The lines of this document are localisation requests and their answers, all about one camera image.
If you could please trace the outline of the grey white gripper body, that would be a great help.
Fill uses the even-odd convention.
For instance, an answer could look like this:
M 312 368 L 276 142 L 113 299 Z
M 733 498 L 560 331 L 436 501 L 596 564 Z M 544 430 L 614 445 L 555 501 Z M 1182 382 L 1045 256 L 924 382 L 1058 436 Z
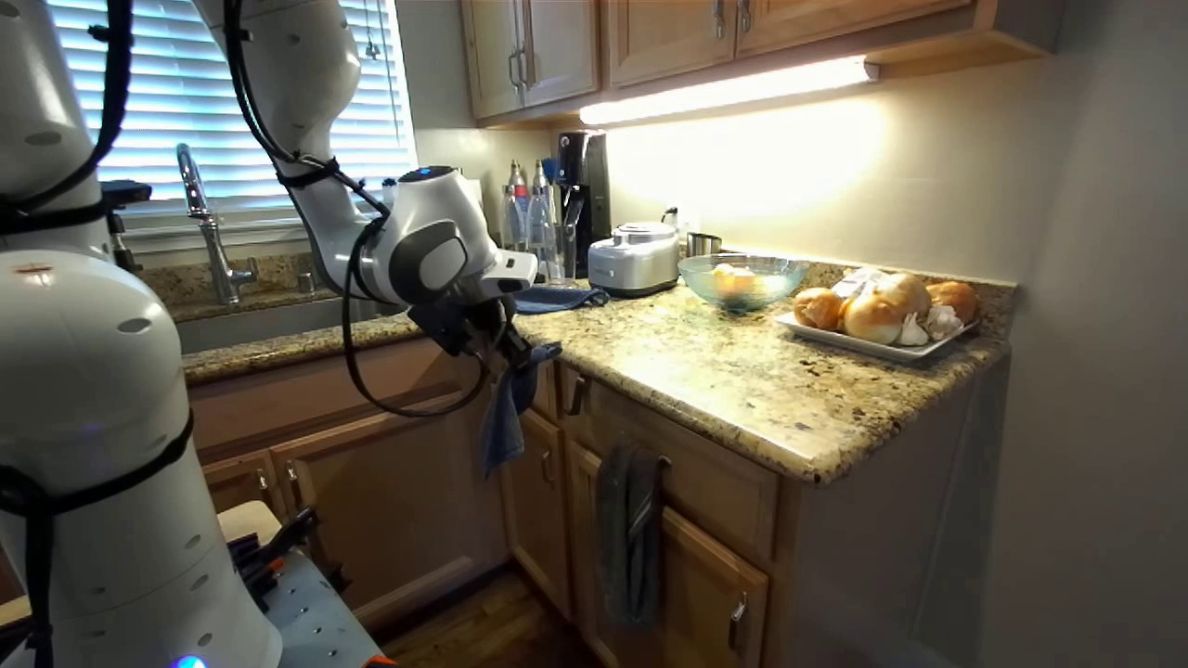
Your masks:
M 377 237 L 377 293 L 398 309 L 483 305 L 544 279 L 535 251 L 503 249 L 456 167 L 415 167 L 393 180 Z

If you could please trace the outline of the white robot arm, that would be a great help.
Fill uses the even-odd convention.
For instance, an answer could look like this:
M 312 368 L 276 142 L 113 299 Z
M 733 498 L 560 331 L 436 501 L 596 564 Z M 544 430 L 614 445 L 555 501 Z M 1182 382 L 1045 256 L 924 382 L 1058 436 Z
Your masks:
M 456 352 L 524 342 L 510 298 L 537 259 L 493 243 L 451 167 L 377 201 L 330 155 L 361 82 L 337 0 L 197 0 L 248 133 L 288 185 L 323 279 L 391 305 Z M 106 123 L 91 127 L 44 0 L 0 12 L 0 482 L 28 637 L 4 668 L 283 668 L 197 461 L 184 336 L 107 251 L 97 162 L 130 91 L 134 0 L 99 27 Z

